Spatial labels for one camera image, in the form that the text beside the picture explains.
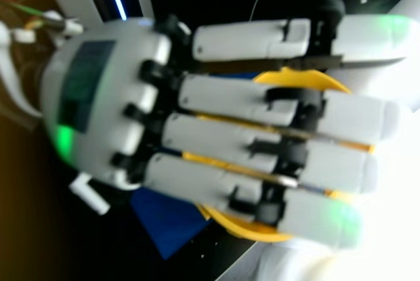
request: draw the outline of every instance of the blue cloth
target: blue cloth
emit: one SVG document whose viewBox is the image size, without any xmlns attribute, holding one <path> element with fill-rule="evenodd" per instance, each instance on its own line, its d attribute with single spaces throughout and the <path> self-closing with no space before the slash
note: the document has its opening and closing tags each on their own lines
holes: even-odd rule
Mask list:
<svg viewBox="0 0 420 281">
<path fill-rule="evenodd" d="M 145 188 L 134 192 L 131 205 L 164 259 L 170 258 L 210 223 L 194 204 Z"/>
</svg>

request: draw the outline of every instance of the white cable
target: white cable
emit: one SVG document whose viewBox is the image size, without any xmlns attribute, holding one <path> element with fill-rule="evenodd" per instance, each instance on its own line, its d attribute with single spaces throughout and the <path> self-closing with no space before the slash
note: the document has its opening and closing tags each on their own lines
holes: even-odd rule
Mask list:
<svg viewBox="0 0 420 281">
<path fill-rule="evenodd" d="M 10 45 L 9 30 L 4 23 L 0 22 L 0 77 L 7 93 L 21 110 L 33 117 L 41 117 L 41 112 L 32 107 L 23 94 L 18 74 L 9 53 Z"/>
<path fill-rule="evenodd" d="M 254 16 L 255 7 L 257 6 L 258 1 L 259 0 L 255 0 L 255 2 L 254 2 L 254 6 L 253 6 L 252 11 L 251 11 L 251 16 L 249 17 L 249 21 L 252 21 L 252 17 Z"/>
</svg>

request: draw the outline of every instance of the yellow bowl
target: yellow bowl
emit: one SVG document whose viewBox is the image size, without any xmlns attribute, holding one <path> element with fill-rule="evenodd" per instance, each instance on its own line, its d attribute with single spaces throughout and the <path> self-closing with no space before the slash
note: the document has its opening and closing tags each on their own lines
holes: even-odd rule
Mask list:
<svg viewBox="0 0 420 281">
<path fill-rule="evenodd" d="M 265 72 L 254 78 L 257 83 L 279 85 L 282 87 L 304 87 L 309 89 L 318 89 L 325 91 L 326 89 L 335 89 L 350 93 L 350 90 L 343 84 L 326 74 L 316 70 L 296 72 L 289 68 L 283 68 L 280 72 Z M 222 119 L 218 117 L 202 116 L 203 119 Z M 358 144 L 348 144 L 363 150 L 371 150 L 368 146 Z M 257 174 L 243 167 L 238 167 L 226 162 L 213 160 L 211 158 L 204 158 L 190 153 L 184 153 L 184 158 L 187 160 L 194 160 L 196 162 L 205 163 L 208 165 L 215 165 L 217 167 L 229 169 L 231 171 L 244 172 L 248 174 Z M 333 197 L 339 198 L 340 194 L 331 192 Z M 237 219 L 230 215 L 224 214 L 212 207 L 199 206 L 200 211 L 205 217 L 211 217 L 220 225 L 222 225 L 228 232 L 240 238 L 248 240 L 256 240 L 259 242 L 283 242 L 292 238 L 291 235 L 279 233 L 274 227 L 264 225 L 262 223 L 247 223 L 241 219 Z"/>
</svg>

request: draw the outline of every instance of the robotic hand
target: robotic hand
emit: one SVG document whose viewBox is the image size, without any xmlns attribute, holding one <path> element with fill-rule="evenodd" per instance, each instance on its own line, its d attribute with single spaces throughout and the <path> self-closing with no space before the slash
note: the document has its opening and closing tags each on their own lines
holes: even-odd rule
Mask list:
<svg viewBox="0 0 420 281">
<path fill-rule="evenodd" d="M 312 18 L 194 34 L 174 17 L 132 18 L 67 41 L 45 70 L 41 105 L 58 153 L 82 172 L 70 188 L 100 214 L 110 206 L 91 178 L 121 190 L 145 186 L 336 248 L 355 246 L 357 211 L 323 192 L 375 190 L 375 158 L 341 141 L 390 138 L 398 105 L 200 74 L 370 66 L 409 55 L 419 35 L 413 20 L 343 16 L 334 4 Z M 166 148 L 246 169 L 191 162 Z"/>
</svg>

